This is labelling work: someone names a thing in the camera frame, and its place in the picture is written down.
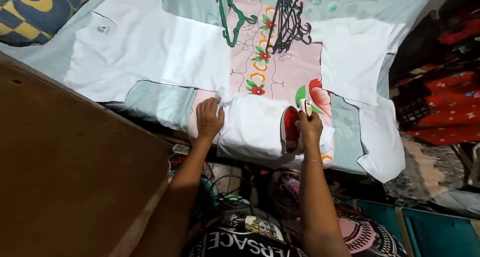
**bed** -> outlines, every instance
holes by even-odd
[[[62,82],[69,69],[75,31],[89,22],[90,11],[104,0],[90,0],[73,15],[55,37],[45,45],[11,47],[0,44],[0,50],[9,56]],[[277,0],[256,0],[275,5]],[[322,21],[331,18],[374,18],[402,27],[397,39],[401,42],[428,0],[303,0],[304,18]],[[218,4],[215,0],[164,0],[164,10],[196,21],[220,25]],[[388,97],[388,70],[395,55],[384,59],[377,83],[378,93]],[[197,91],[153,82],[138,82],[124,103],[105,106],[132,117],[160,123],[175,130],[185,131]],[[332,123],[335,128],[335,154],[332,168],[357,174],[366,174],[356,162],[363,155],[360,141],[360,123],[356,107],[342,97],[332,95]]]

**pillow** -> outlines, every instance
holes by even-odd
[[[0,42],[47,43],[87,0],[0,0]]]

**folded cloth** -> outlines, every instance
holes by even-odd
[[[220,88],[215,97],[223,107],[225,121],[217,141],[219,156],[259,163],[271,168],[282,165],[300,167],[303,155],[284,153],[280,126],[282,114],[290,104],[263,96],[232,93]],[[330,150],[332,127],[324,126],[320,139],[323,152]]]
[[[228,87],[223,28],[181,18],[162,0],[105,0],[77,31],[65,84],[99,102],[123,102],[137,81],[216,91]]]
[[[394,25],[375,19],[329,19],[311,23],[311,39],[323,43],[323,89],[346,99],[377,105],[377,80]]]
[[[361,142],[366,154],[357,162],[382,183],[397,177],[405,169],[405,154],[393,102],[379,95],[377,106],[345,101],[359,108]]]

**pink patterned cloth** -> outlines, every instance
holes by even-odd
[[[278,101],[285,100],[297,107],[298,100],[305,98],[312,103],[313,110],[319,113],[323,124],[332,126],[330,95],[322,89],[320,75],[322,44],[306,45],[293,41],[287,53],[272,55],[271,49],[267,50],[266,47],[275,8],[252,0],[233,0],[233,3],[244,15],[258,16],[258,22],[245,22],[238,34],[236,46],[231,49],[230,91],[257,94]],[[235,11],[230,11],[226,22],[232,31],[238,22]],[[274,45],[277,32],[277,24],[274,24],[270,45]],[[215,97],[215,93],[199,90],[194,109],[210,97]],[[252,106],[251,111],[255,113],[255,106]],[[190,118],[187,132],[191,138],[198,135],[195,111]],[[322,156],[325,167],[331,166],[333,153],[332,148],[327,155]]]

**person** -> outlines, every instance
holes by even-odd
[[[243,206],[239,208],[205,212],[201,230],[191,231],[195,229],[191,228],[195,226],[191,223],[191,215],[204,161],[213,138],[224,123],[222,108],[217,116],[218,104],[219,100],[210,98],[197,106],[195,144],[162,195],[132,256],[351,256],[324,177],[319,148],[323,127],[315,112],[310,121],[301,112],[299,123],[304,146],[298,192],[302,249],[292,245],[276,218],[240,201],[237,203]]]

